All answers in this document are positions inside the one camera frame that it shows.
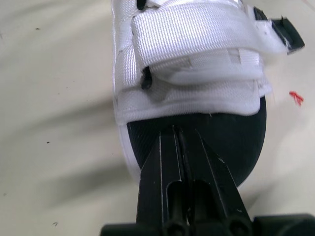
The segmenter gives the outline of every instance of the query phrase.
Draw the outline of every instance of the red fiber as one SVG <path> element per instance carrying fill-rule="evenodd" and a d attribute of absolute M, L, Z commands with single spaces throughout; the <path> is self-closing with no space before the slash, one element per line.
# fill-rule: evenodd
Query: red fiber
<path fill-rule="evenodd" d="M 302 103 L 304 102 L 304 98 L 300 95 L 297 94 L 297 92 L 291 91 L 289 93 L 291 95 L 291 97 L 294 98 L 294 101 L 299 105 L 302 106 Z"/>

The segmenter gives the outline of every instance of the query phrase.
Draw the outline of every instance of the black plastic clip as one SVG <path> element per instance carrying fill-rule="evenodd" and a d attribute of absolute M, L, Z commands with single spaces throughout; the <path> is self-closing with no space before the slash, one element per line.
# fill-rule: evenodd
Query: black plastic clip
<path fill-rule="evenodd" d="M 142 11 L 147 4 L 147 0 L 137 0 L 137 8 Z"/>
<path fill-rule="evenodd" d="M 152 86 L 152 82 L 153 82 L 152 74 L 150 68 L 147 66 L 142 71 L 141 88 L 143 90 L 150 89 Z"/>
<path fill-rule="evenodd" d="M 305 43 L 293 26 L 293 24 L 287 18 L 272 19 L 272 28 L 277 33 L 283 44 L 289 49 L 288 54 L 291 54 L 297 50 L 304 48 Z"/>
<path fill-rule="evenodd" d="M 265 13 L 262 10 L 258 9 L 257 7 L 254 7 L 254 14 L 255 14 L 255 18 L 257 21 L 267 21 L 268 20 Z"/>

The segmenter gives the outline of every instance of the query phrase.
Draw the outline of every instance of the velcro strap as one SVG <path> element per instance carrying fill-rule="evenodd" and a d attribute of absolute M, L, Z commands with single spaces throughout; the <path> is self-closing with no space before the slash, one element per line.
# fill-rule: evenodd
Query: velcro strap
<path fill-rule="evenodd" d="M 270 22 L 254 22 L 239 8 L 217 2 L 145 11 L 135 16 L 131 25 L 141 68 L 221 49 L 287 52 Z"/>

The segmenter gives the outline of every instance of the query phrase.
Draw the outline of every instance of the white webbing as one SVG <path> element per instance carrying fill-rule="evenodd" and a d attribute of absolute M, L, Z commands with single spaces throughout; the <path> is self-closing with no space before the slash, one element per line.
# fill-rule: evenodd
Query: white webbing
<path fill-rule="evenodd" d="M 131 27 L 141 68 L 231 48 L 267 54 L 287 52 L 269 22 L 252 22 L 239 8 L 216 1 L 143 12 L 133 18 Z"/>
<path fill-rule="evenodd" d="M 118 124 L 187 113 L 252 115 L 271 91 L 264 53 L 287 52 L 239 0 L 113 0 Z M 144 67 L 153 84 L 141 89 Z"/>

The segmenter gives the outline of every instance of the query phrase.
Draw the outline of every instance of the white table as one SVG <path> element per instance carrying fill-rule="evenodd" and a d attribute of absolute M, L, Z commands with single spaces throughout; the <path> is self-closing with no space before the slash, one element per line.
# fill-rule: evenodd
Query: white table
<path fill-rule="evenodd" d="M 315 0 L 252 1 L 307 47 L 268 67 L 260 160 L 240 191 L 251 216 L 315 214 Z M 0 0 L 0 235 L 96 236 L 133 222 L 137 184 L 112 106 L 109 0 Z M 291 90 L 305 98 L 298 107 Z"/>

